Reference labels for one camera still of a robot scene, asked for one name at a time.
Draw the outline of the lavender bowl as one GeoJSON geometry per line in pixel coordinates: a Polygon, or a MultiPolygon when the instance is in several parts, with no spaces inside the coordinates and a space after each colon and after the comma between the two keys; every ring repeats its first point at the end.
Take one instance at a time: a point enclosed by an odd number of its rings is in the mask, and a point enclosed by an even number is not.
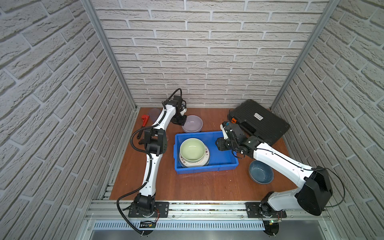
{"type": "Polygon", "coordinates": [[[203,120],[200,117],[189,115],[182,129],[185,133],[198,133],[202,130],[203,125],[203,120]]]}

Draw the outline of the light green bowl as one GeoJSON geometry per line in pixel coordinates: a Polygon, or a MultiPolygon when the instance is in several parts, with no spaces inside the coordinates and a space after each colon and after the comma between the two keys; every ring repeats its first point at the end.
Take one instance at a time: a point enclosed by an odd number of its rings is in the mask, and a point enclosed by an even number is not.
{"type": "Polygon", "coordinates": [[[200,161],[206,153],[205,144],[196,138],[186,139],[180,147],[180,156],[188,162],[200,161]]]}

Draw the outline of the orange sunburst white plate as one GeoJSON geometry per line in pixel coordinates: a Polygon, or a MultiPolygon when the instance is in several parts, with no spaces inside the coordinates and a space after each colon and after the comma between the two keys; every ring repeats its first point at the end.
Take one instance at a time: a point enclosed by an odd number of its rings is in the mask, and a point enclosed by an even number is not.
{"type": "Polygon", "coordinates": [[[188,161],[184,158],[181,153],[179,153],[179,162],[183,168],[196,168],[196,167],[204,167],[207,166],[210,162],[210,151],[207,146],[205,146],[205,154],[198,161],[188,161]]]}

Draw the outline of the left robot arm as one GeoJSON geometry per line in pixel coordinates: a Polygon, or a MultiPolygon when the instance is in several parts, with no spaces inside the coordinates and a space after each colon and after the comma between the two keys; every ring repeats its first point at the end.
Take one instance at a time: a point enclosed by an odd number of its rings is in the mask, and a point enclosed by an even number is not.
{"type": "Polygon", "coordinates": [[[144,138],[139,141],[144,145],[144,149],[133,147],[136,151],[146,154],[145,176],[139,193],[134,198],[134,207],[144,217],[150,217],[156,212],[156,179],[160,161],[168,147],[166,129],[170,123],[182,126],[187,119],[187,105],[182,95],[171,95],[162,105],[163,109],[154,124],[144,128],[144,138]]]}

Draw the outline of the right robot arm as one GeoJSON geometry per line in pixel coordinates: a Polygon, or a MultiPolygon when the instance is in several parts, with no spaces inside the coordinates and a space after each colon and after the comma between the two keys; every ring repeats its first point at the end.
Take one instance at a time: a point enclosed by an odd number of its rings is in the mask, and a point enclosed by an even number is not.
{"type": "Polygon", "coordinates": [[[269,192],[260,202],[261,215],[272,217],[283,210],[302,209],[320,216],[333,195],[329,172],[313,168],[278,152],[256,136],[247,137],[241,127],[231,122],[220,125],[223,137],[215,142],[219,151],[232,151],[249,156],[278,171],[296,185],[285,192],[269,192]]]}

